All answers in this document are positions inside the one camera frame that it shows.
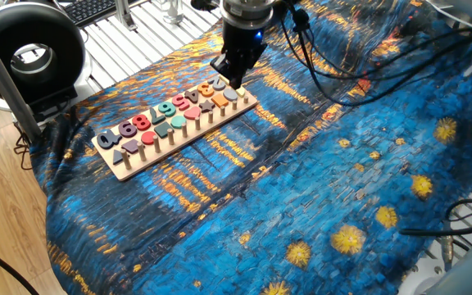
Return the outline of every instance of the metal pole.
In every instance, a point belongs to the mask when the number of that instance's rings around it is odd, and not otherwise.
[[[114,0],[116,3],[116,18],[129,30],[136,30],[138,26],[130,15],[128,0]]]
[[[20,92],[17,90],[14,81],[7,72],[7,69],[0,60],[0,94],[8,103],[11,111],[16,116],[18,123],[21,125],[25,133],[34,141],[40,134],[41,130],[38,123],[32,117],[28,106],[26,105]]]

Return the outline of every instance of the black ring light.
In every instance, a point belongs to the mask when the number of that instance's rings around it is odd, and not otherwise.
[[[25,63],[14,56],[30,44],[45,49],[38,60]],[[46,100],[55,99],[55,94],[74,88],[84,55],[79,29],[55,7],[18,2],[0,8],[0,58],[33,109],[43,109],[38,104],[48,105]]]

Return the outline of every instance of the keyboard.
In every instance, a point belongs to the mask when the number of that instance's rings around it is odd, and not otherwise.
[[[66,14],[79,27],[116,11],[114,0],[80,0],[65,7]]]

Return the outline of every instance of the yellow block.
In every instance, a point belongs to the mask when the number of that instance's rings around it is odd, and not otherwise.
[[[245,95],[245,89],[243,87],[240,87],[238,90],[236,90],[236,93],[238,94],[239,97],[243,97]]]
[[[224,81],[227,85],[229,85],[229,79],[225,78],[224,76],[220,75],[220,80]]]

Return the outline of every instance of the number 9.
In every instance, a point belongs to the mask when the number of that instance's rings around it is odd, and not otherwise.
[[[136,127],[132,126],[128,121],[121,123],[118,129],[120,130],[120,134],[125,138],[131,138],[138,133]]]
[[[173,116],[176,113],[176,108],[170,102],[163,102],[157,107],[157,110],[167,117]]]

